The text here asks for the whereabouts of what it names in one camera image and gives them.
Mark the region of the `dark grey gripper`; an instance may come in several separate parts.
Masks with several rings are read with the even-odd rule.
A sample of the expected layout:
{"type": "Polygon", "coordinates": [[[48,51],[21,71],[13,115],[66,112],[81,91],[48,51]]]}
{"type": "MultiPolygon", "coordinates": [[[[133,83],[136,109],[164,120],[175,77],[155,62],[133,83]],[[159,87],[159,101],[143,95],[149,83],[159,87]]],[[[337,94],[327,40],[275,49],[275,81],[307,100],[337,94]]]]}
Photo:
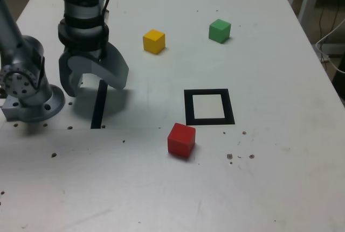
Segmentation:
{"type": "Polygon", "coordinates": [[[109,86],[122,90],[126,86],[129,67],[111,43],[96,51],[64,48],[59,58],[60,83],[70,97],[76,97],[83,74],[94,74],[109,86]]]}

